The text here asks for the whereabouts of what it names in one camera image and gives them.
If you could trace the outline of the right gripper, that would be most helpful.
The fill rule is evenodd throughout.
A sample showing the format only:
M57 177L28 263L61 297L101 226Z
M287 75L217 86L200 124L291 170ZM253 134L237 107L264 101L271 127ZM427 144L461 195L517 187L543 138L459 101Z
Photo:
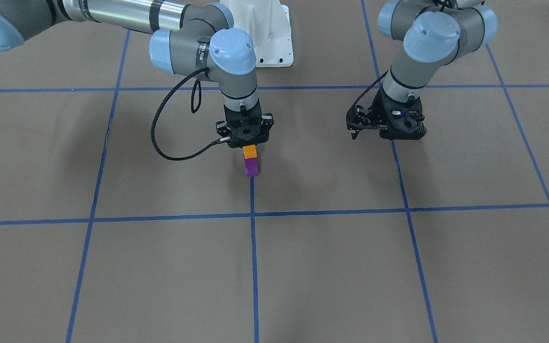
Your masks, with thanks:
M216 132L229 147L244 147L259 145L269 140L269 132L273 127L272 113L262 113L261 105L247 109L241 106L241 111L232 111L225 107L226 119L216 122Z

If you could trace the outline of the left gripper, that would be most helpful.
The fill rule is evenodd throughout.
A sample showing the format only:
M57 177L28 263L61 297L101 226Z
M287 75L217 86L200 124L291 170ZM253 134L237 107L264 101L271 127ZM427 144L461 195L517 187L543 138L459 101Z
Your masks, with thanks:
M420 140L426 134L420 98L398 102L379 89L368 108L353 104L346 114L347 130L357 139L362 130L379 130L388 140Z

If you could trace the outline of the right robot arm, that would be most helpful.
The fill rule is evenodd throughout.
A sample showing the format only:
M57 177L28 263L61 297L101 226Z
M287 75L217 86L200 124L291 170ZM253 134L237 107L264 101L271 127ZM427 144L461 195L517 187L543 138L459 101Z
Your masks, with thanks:
M219 85L226 119L216 124L219 139L242 148L244 160L257 161L257 145L269 139L274 124L259 102L253 41L234 26L230 9L220 2L205 6L173 0L0 0L0 51L9 51L61 22L98 22L148 33L149 55L159 70L183 76L165 96L151 124L154 149L170 161L155 139L165 105L188 80Z

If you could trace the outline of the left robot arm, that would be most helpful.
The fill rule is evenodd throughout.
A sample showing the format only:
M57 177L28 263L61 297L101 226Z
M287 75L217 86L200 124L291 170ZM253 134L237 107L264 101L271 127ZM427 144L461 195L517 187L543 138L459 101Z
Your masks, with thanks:
M382 76L372 104L357 101L345 120L352 139L377 130L387 140L426 134L421 92L437 70L479 50L496 35L496 13L481 0L389 0L377 18L379 32L403 43Z

